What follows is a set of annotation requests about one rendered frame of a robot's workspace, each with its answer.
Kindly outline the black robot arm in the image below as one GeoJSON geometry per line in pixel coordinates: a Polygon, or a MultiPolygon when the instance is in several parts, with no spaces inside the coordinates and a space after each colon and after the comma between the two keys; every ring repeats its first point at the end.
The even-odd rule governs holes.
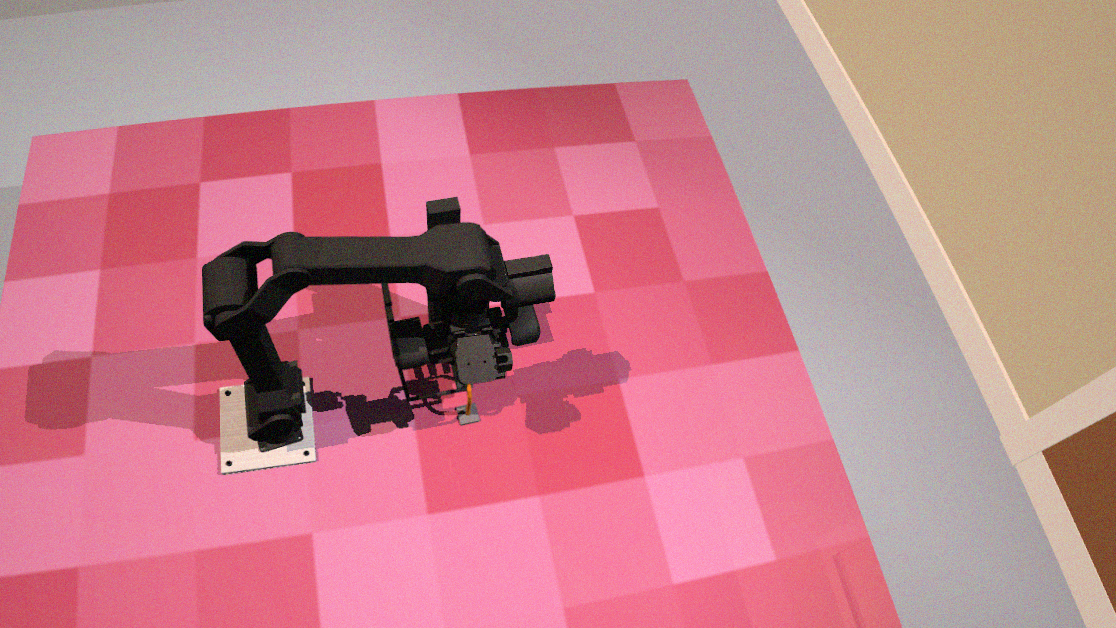
{"type": "MultiPolygon", "coordinates": [[[[456,323],[475,323],[489,302],[511,309],[555,301],[549,254],[503,260],[499,242],[474,222],[431,228],[420,236],[304,236],[283,232],[267,242],[242,241],[202,267],[203,323],[229,340],[248,380],[248,438],[261,452],[301,442],[306,412],[298,363],[281,363],[266,323],[308,286],[417,283],[456,323]],[[257,265],[272,261],[258,289],[257,265]],[[299,436],[301,437],[299,439],[299,436]],[[264,450],[262,450],[264,448],[264,450]]],[[[448,335],[456,381],[504,379],[512,352],[492,326],[448,335]]]]}

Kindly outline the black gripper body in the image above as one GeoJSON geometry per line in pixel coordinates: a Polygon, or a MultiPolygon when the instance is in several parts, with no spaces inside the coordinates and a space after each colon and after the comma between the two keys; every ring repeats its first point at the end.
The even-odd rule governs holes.
{"type": "MultiPolygon", "coordinates": [[[[500,305],[503,308],[503,301],[500,305]]],[[[458,331],[477,334],[492,326],[496,341],[506,339],[507,328],[514,346],[538,341],[541,331],[533,305],[503,308],[506,316],[502,316],[501,308],[489,308],[475,323],[456,323],[442,309],[442,323],[435,323],[435,330],[424,334],[419,317],[393,321],[389,334],[398,368],[404,371],[423,367],[429,364],[429,354],[431,359],[448,356],[448,335],[453,336],[458,331]]]]}

